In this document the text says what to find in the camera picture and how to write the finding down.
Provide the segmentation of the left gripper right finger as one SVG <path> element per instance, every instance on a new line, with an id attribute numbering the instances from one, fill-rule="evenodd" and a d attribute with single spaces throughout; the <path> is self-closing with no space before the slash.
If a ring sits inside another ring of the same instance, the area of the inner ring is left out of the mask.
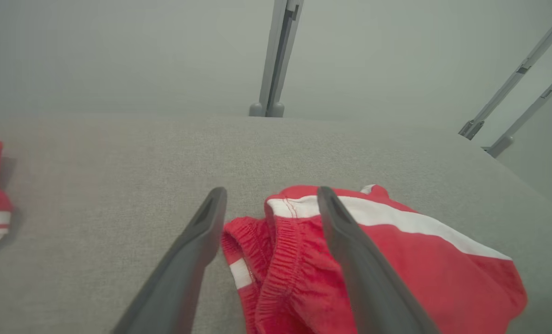
<path id="1" fill-rule="evenodd" d="M 342 268 L 358 334 L 438 334 L 438 328 L 335 192 L 317 191 L 323 233 Z"/>

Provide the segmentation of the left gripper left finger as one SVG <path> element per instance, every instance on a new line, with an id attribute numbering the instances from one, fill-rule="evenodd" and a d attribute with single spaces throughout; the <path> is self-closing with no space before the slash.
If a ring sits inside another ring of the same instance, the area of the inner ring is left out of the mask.
<path id="1" fill-rule="evenodd" d="M 114 334 L 191 334 L 204 270 L 219 249 L 227 190 L 212 189 L 129 304 Z"/>

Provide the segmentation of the red shorts with white stripe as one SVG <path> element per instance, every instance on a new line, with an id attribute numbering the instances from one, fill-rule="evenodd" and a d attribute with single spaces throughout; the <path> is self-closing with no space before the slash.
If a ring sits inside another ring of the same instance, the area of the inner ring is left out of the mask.
<path id="1" fill-rule="evenodd" d="M 442 334 L 505 334 L 527 305 L 511 258 L 389 197 L 335 189 Z M 285 188 L 265 217 L 225 225 L 222 250 L 247 334 L 357 334 L 341 267 L 323 235 L 317 187 Z"/>

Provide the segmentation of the grey fabric sofa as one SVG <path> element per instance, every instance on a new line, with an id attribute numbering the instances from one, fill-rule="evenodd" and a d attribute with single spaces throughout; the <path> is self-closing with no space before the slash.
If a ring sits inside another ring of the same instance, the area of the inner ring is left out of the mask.
<path id="1" fill-rule="evenodd" d="M 377 184 L 513 258 L 529 302 L 508 334 L 552 334 L 552 204 L 437 128 L 226 116 L 0 116 L 0 334 L 106 334 L 208 192 L 262 216 L 293 185 Z"/>

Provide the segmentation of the grey partition post with feet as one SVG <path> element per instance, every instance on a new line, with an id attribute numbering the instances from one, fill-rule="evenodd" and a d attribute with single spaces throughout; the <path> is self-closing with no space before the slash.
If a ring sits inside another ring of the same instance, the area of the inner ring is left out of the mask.
<path id="1" fill-rule="evenodd" d="M 304 0 L 274 0 L 259 100 L 248 116 L 284 116 L 280 99 L 303 6 Z"/>

